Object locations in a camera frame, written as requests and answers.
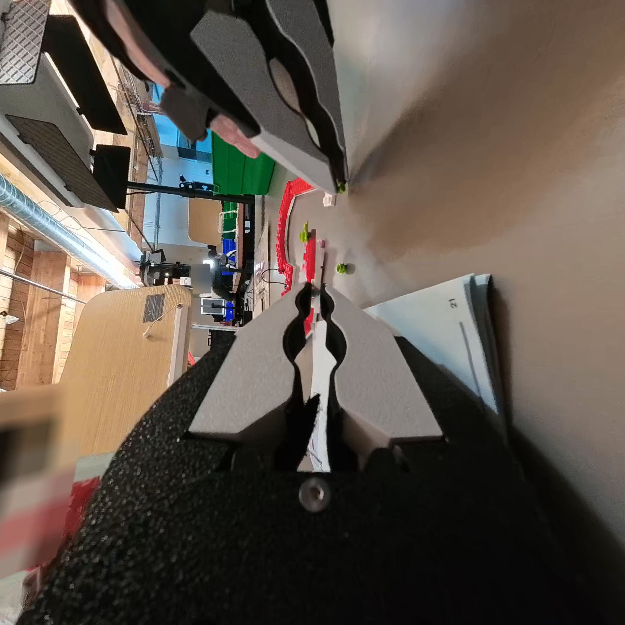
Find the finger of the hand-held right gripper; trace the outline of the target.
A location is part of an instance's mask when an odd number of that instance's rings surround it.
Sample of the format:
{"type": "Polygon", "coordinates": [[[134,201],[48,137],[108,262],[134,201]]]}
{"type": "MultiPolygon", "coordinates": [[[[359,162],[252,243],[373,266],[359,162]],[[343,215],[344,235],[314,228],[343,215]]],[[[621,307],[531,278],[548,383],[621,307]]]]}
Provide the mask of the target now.
{"type": "Polygon", "coordinates": [[[302,113],[316,129],[335,181],[347,181],[346,143],[327,1],[267,1],[282,36],[296,49],[287,63],[302,113]]]}
{"type": "Polygon", "coordinates": [[[269,10],[207,10],[191,40],[232,91],[242,112],[222,113],[210,129],[243,154],[264,153],[314,187],[336,193],[316,129],[302,113],[287,63],[297,49],[269,10]]]}

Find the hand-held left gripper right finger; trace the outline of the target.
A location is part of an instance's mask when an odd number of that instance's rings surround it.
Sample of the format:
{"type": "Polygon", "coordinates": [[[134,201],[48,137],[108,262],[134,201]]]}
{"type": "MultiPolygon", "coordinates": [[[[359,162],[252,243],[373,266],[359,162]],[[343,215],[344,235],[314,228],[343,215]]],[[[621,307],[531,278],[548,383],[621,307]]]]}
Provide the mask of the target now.
{"type": "Polygon", "coordinates": [[[332,451],[373,451],[439,441],[440,425],[393,332],[333,287],[321,290],[329,377],[326,436],[332,451]]]}

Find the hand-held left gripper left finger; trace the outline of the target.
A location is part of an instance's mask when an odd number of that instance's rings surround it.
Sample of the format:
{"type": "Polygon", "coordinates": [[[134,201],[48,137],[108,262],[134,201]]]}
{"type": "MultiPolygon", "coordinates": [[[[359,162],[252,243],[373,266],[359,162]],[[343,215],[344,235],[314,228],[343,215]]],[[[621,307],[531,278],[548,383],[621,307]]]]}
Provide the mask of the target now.
{"type": "Polygon", "coordinates": [[[230,442],[281,442],[285,411],[301,399],[296,357],[306,346],[304,323],[313,286],[293,287],[235,333],[234,342],[193,418],[192,436],[230,442]]]}

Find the white lego plate assembly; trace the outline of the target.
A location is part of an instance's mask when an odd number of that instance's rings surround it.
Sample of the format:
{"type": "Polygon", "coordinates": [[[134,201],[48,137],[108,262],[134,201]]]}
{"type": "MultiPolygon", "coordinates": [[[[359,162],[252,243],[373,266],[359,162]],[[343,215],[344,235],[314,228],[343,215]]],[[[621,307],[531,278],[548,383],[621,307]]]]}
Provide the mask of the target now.
{"type": "Polygon", "coordinates": [[[317,244],[315,232],[304,245],[299,281],[306,280],[312,285],[311,311],[304,322],[306,332],[305,353],[310,355],[311,384],[309,398],[317,398],[317,412],[313,431],[308,443],[308,457],[314,472],[330,472],[327,445],[327,407],[329,403],[330,374],[336,359],[326,347],[327,323],[321,314],[321,287],[324,284],[325,248],[317,244]]]}

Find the lego instruction booklet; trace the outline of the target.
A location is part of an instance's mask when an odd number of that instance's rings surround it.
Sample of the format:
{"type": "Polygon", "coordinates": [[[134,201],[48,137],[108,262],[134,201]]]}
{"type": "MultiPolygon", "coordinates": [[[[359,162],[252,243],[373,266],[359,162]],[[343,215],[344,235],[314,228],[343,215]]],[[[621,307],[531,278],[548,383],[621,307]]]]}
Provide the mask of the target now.
{"type": "Polygon", "coordinates": [[[491,321],[492,275],[468,274],[366,308],[506,423],[491,321]]]}

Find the black hanging panel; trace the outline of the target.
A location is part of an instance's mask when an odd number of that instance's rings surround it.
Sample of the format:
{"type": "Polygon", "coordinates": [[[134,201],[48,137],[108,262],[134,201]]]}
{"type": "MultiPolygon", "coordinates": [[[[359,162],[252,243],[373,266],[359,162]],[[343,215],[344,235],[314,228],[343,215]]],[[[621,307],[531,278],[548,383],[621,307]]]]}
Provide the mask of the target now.
{"type": "Polygon", "coordinates": [[[97,131],[127,135],[78,21],[51,14],[46,21],[42,51],[49,55],[77,103],[77,112],[97,131]]]}

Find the wooden desk panel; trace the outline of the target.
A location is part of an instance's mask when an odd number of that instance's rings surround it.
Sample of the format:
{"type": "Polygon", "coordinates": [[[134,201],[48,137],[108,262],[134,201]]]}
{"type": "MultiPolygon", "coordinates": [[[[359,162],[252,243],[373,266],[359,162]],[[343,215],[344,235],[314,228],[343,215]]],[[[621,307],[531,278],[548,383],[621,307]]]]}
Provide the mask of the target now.
{"type": "Polygon", "coordinates": [[[188,237],[198,244],[217,246],[222,241],[219,215],[223,203],[217,200],[190,198],[188,208],[188,237]]]}
{"type": "Polygon", "coordinates": [[[180,285],[94,296],[83,307],[61,375],[64,433],[77,457],[116,451],[188,368],[192,297],[180,285]],[[166,295],[143,323],[146,297],[166,295]]]}

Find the grey diamond-pattern panel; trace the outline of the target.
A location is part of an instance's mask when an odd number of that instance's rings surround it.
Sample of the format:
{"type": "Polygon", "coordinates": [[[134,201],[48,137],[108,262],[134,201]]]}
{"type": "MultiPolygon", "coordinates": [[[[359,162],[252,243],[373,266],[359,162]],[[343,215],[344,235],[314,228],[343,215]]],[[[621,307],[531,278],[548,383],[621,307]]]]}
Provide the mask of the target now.
{"type": "Polygon", "coordinates": [[[1,85],[35,82],[51,1],[1,1],[1,85]]]}

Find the black monitor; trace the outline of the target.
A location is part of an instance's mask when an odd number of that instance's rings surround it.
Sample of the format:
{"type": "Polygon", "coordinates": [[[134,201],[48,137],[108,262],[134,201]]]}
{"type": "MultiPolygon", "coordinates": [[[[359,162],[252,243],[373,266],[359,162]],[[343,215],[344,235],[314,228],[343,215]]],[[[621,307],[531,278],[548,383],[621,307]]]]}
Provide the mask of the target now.
{"type": "Polygon", "coordinates": [[[92,175],[112,205],[107,210],[117,213],[120,209],[125,209],[131,148],[98,144],[91,154],[92,175]]]}

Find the dark patterned hanging panel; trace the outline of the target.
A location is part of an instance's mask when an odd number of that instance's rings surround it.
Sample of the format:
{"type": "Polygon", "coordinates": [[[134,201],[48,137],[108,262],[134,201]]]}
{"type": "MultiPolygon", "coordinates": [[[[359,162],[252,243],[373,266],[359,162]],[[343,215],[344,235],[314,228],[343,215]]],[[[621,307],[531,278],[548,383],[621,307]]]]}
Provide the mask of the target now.
{"type": "Polygon", "coordinates": [[[118,208],[98,184],[90,168],[82,161],[61,130],[48,121],[7,115],[22,143],[35,152],[62,180],[67,191],[83,203],[118,213],[118,208]]]}

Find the red lego wall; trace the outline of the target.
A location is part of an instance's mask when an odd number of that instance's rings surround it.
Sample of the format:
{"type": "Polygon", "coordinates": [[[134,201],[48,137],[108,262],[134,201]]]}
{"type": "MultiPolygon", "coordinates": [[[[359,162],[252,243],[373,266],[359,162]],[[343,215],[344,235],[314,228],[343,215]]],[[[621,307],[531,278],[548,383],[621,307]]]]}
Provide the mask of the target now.
{"type": "Polygon", "coordinates": [[[281,296],[285,296],[293,285],[294,267],[289,262],[288,227],[294,201],[298,196],[315,191],[315,187],[298,177],[285,184],[285,191],[279,205],[276,226],[277,271],[285,278],[281,296]]]}

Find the silver ventilation duct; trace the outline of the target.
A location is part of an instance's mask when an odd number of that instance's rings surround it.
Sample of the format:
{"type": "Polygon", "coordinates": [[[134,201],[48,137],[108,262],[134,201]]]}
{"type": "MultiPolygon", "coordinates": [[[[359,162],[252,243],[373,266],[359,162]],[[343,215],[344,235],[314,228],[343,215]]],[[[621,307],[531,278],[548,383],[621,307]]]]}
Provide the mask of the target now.
{"type": "Polygon", "coordinates": [[[138,285],[121,269],[116,269],[107,257],[102,256],[73,230],[68,229],[21,192],[13,183],[1,176],[1,207],[44,238],[50,239],[67,255],[89,266],[109,283],[120,289],[135,289],[138,285]]]}

